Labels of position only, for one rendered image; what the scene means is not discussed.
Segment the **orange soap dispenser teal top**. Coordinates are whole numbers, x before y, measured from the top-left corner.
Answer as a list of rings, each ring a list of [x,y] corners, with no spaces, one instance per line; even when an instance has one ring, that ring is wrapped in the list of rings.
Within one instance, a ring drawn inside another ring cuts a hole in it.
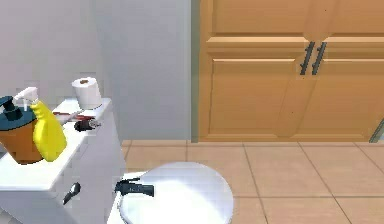
[[[0,98],[0,143],[19,164],[32,164],[42,160],[33,141],[37,119],[30,107],[24,109],[13,103],[12,96]]]

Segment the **yellow spray bottle white nozzle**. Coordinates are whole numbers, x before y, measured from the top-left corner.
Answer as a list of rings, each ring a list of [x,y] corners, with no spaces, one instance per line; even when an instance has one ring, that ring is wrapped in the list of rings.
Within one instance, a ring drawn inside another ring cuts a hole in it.
[[[27,87],[15,95],[30,103],[29,107],[37,118],[33,131],[33,141],[42,158],[55,161],[67,146],[62,125],[52,111],[39,99],[37,87]]]

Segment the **black oblong object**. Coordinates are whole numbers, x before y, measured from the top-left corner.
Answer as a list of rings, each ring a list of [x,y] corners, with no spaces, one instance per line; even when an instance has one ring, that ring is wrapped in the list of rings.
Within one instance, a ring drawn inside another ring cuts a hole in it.
[[[154,186],[139,184],[139,180],[139,177],[120,180],[116,183],[114,191],[119,192],[122,196],[130,193],[140,193],[153,197],[155,192]]]

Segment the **red and white brush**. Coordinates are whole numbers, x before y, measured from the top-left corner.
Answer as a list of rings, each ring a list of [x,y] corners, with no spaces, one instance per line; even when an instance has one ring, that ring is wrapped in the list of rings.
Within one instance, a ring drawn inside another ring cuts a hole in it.
[[[65,125],[68,122],[94,119],[94,116],[82,115],[82,111],[73,113],[54,112],[54,115],[61,125]]]

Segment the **small black and silver object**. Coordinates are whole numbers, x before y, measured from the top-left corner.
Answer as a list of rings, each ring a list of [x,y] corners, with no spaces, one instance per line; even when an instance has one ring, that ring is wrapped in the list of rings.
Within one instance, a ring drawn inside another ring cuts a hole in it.
[[[95,119],[77,121],[74,125],[74,129],[78,132],[93,130],[101,125]]]

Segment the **wooden double door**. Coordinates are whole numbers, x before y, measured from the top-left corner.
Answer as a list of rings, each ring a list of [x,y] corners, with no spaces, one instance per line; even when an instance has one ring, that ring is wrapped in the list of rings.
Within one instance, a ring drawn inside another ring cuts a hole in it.
[[[200,140],[376,142],[384,134],[384,0],[200,0],[199,11]]]

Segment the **white toilet paper roll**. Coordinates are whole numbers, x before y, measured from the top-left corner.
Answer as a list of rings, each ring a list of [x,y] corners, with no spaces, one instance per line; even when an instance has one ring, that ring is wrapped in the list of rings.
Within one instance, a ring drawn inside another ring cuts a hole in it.
[[[93,110],[102,104],[102,97],[95,78],[79,78],[72,82],[72,87],[81,109]]]

